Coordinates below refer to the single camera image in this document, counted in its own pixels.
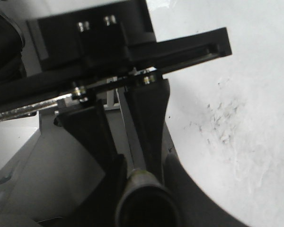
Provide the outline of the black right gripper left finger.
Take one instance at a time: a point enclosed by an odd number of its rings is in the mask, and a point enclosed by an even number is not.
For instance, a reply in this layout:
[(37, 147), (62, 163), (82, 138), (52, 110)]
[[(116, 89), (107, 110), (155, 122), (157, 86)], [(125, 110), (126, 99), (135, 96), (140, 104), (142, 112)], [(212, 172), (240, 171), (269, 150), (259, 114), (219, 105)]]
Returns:
[(115, 210), (127, 179), (127, 161), (119, 154), (92, 194), (67, 218), (62, 227), (114, 227)]

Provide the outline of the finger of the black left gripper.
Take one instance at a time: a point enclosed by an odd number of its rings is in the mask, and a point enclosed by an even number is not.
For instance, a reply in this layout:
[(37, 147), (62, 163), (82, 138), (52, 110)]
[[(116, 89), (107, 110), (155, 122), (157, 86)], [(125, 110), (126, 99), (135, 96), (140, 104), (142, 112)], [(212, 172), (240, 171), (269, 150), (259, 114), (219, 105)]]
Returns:
[(117, 170), (125, 174), (125, 157), (117, 152), (103, 107), (97, 99), (61, 110), (57, 116), (61, 126), (95, 159), (104, 172)]

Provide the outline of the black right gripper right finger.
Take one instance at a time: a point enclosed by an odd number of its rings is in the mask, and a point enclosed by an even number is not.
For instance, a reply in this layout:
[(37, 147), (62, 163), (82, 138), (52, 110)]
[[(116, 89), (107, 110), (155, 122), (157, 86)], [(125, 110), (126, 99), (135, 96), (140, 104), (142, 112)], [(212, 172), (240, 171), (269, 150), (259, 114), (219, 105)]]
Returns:
[(164, 181), (180, 206), (185, 227), (246, 226), (210, 199), (173, 154), (168, 154), (165, 158)]

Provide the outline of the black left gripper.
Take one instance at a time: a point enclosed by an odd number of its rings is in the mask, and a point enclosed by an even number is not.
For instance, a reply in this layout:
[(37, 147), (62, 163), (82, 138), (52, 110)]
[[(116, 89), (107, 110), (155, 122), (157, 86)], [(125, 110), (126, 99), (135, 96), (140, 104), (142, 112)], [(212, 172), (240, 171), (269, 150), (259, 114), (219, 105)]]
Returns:
[[(0, 0), (0, 122), (93, 102), (96, 93), (231, 55), (226, 28), (159, 42), (147, 3), (124, 0), (20, 21)], [(167, 79), (132, 87), (125, 98), (146, 170), (162, 182)]]

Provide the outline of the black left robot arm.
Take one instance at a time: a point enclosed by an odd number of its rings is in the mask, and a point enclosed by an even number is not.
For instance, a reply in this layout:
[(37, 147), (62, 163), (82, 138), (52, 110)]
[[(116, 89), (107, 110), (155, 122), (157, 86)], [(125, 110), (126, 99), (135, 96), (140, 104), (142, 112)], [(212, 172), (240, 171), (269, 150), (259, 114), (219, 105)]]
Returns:
[(117, 155), (98, 94), (123, 87), (146, 169), (162, 178), (164, 74), (232, 54), (228, 31), (158, 42), (147, 3), (124, 0), (28, 20), (42, 72), (25, 77), (19, 28), (0, 13), (0, 122), (52, 107), (105, 171)]

